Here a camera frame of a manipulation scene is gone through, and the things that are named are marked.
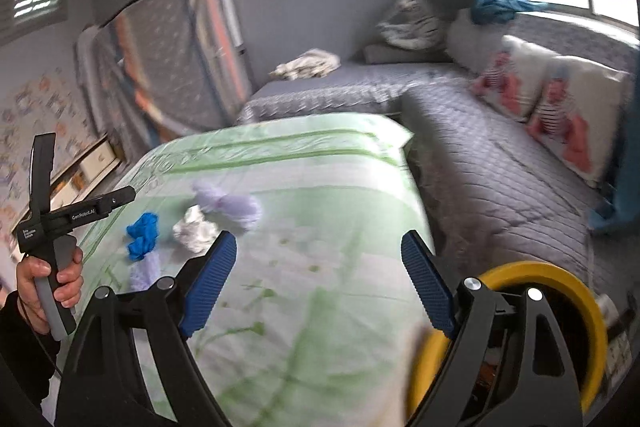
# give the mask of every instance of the yellow ring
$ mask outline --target yellow ring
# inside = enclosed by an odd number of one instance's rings
[[[582,413],[586,413],[598,394],[607,360],[607,329],[589,289],[566,270],[535,261],[503,264],[484,273],[480,279],[488,288],[496,291],[520,284],[543,284],[558,290],[571,300],[580,312],[589,336],[589,360],[580,391],[580,406]],[[409,415],[417,409],[431,387],[447,349],[449,339],[441,331],[434,331],[425,340],[415,363],[409,389]]]

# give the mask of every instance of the vent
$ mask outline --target vent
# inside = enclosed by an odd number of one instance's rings
[[[66,0],[0,0],[0,46],[66,19]]]

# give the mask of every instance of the beige crumpled cloth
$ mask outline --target beige crumpled cloth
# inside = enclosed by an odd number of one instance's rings
[[[271,76],[295,80],[296,78],[311,78],[313,76],[327,76],[340,67],[340,57],[324,50],[312,49],[300,57],[279,65]]]

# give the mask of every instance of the silver screw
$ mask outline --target silver screw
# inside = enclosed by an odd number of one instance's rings
[[[527,295],[532,301],[542,301],[542,292],[538,288],[529,288]]]
[[[482,287],[482,283],[478,279],[468,277],[465,279],[465,286],[471,291],[478,291]]]
[[[161,290],[170,290],[174,287],[174,283],[175,280],[173,277],[162,277],[162,279],[158,280],[156,286]]]
[[[94,297],[96,299],[106,299],[109,296],[110,292],[111,292],[111,288],[109,288],[108,286],[100,286],[94,292]]]

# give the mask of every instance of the human hand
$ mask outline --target human hand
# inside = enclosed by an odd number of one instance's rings
[[[31,322],[33,329],[41,335],[49,333],[49,323],[38,299],[34,279],[47,277],[51,273],[49,263],[37,257],[25,257],[15,270],[18,285],[18,311],[25,320]],[[80,288],[82,287],[82,250],[76,248],[69,266],[58,272],[58,283],[62,284],[53,293],[56,301],[65,308],[72,308],[80,301]]]

